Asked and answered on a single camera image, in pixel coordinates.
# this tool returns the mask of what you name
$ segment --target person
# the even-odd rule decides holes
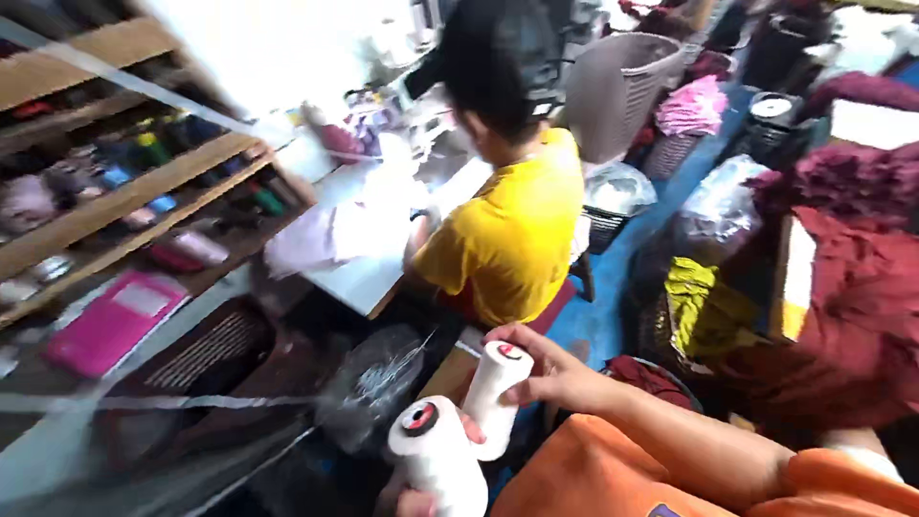
[[[526,62],[531,49],[517,37],[520,25],[528,27],[521,22],[527,5],[459,2],[436,59],[420,74],[426,81],[406,80],[413,90],[442,81],[460,128],[494,166],[476,196],[432,235],[428,216],[414,219],[407,273],[491,327],[530,322],[555,298],[567,277],[584,197],[577,144],[567,130],[544,121],[552,100],[534,91],[544,92],[550,81],[543,66]]]
[[[850,444],[857,454],[795,454],[594,372],[525,326],[485,336],[495,339],[523,347],[538,365],[506,401],[553,402],[575,414],[510,480],[492,517],[919,515],[919,490],[902,483],[876,437]],[[488,440],[469,419],[464,425],[471,440]],[[430,494],[405,489],[398,501],[398,517],[434,515]]]

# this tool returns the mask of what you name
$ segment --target clear plastic bag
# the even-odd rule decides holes
[[[317,422],[343,451],[372,450],[374,431],[408,405],[423,348],[418,333],[402,324],[374,332],[347,354],[316,408]]]
[[[628,217],[657,202],[654,185],[640,170],[615,162],[598,169],[584,184],[584,204]]]
[[[753,190],[743,183],[769,170],[748,155],[725,160],[689,195],[676,219],[676,252],[703,266],[733,255],[759,230]]]

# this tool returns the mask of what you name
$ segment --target yellow shirt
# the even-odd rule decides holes
[[[584,201],[581,163],[566,130],[540,137],[535,158],[495,170],[414,258],[422,278],[447,294],[468,282],[476,313],[491,325],[535,319],[568,274]]]

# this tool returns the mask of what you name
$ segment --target pink folder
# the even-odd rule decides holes
[[[99,378],[186,301],[175,279],[129,270],[51,338],[45,358],[84,377]]]

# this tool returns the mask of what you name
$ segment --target black hair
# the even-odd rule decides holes
[[[460,0],[438,47],[439,78],[456,106],[511,144],[533,138],[541,118],[530,94],[543,86],[550,63],[535,7],[532,0]]]

